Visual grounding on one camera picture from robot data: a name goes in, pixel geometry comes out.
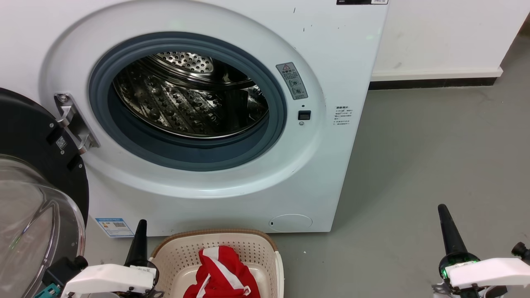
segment qr code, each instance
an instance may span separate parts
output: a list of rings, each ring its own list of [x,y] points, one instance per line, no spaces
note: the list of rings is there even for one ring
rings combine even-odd
[[[55,144],[57,144],[57,146],[59,146],[59,149],[63,150],[66,146],[66,141],[63,137],[60,137],[56,142]]]

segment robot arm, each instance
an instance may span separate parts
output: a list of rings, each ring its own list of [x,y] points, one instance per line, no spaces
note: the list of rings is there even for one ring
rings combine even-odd
[[[495,298],[507,293],[506,286],[530,284],[530,251],[518,243],[512,254],[518,258],[479,260],[469,253],[445,205],[438,206],[446,256],[439,265],[441,284],[433,285],[435,298]]]
[[[47,288],[35,298],[81,298],[84,294],[111,292],[125,298],[162,298],[154,290],[158,282],[156,266],[147,260],[147,222],[141,220],[123,266],[88,266],[82,256],[52,264],[45,272]]]
[[[82,294],[119,292],[128,296],[148,297],[156,272],[147,267],[125,267],[116,264],[89,266],[72,278],[61,293],[61,298],[81,298]]]

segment washing machine door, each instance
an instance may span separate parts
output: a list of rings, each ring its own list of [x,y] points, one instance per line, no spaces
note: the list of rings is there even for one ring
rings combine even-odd
[[[43,107],[0,89],[0,297],[34,297],[44,270],[84,252],[89,193],[68,132]]]

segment washing machine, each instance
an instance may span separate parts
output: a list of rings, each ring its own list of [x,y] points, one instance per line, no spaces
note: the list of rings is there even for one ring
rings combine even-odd
[[[0,154],[111,237],[330,231],[387,7],[3,1]]]

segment stainless steel drum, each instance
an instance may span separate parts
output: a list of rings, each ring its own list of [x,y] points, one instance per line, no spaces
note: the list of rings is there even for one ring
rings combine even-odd
[[[188,138],[240,134],[268,112],[261,90],[245,74],[189,52],[164,52],[140,59],[124,68],[113,84],[135,116]]]

